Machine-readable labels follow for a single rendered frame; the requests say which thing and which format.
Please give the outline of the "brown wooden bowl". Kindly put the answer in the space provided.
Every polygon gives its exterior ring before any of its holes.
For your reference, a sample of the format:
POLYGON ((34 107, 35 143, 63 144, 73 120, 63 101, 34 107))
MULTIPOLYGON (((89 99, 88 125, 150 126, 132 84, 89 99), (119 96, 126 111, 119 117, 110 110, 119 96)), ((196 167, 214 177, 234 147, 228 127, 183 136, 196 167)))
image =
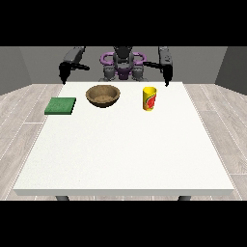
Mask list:
POLYGON ((116 103, 120 94, 120 90, 115 86, 96 85, 86 92, 86 98, 93 106, 106 108, 116 103))

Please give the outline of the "yellow cup with melon print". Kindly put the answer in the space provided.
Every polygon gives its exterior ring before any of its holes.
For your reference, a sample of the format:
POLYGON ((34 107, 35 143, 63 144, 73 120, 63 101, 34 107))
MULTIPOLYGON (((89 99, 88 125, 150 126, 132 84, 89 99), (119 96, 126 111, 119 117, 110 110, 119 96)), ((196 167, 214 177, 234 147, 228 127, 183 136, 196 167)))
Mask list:
POLYGON ((156 99, 156 89, 154 87, 145 87, 143 89, 143 109, 151 111, 156 99))

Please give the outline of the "green square pad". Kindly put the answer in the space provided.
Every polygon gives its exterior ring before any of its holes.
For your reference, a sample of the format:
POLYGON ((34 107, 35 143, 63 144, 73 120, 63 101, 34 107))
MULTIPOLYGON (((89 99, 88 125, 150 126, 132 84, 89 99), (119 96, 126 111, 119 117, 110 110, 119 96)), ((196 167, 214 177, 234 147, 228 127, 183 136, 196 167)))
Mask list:
POLYGON ((45 110, 45 115, 70 115, 72 113, 75 97, 53 97, 49 100, 45 110))

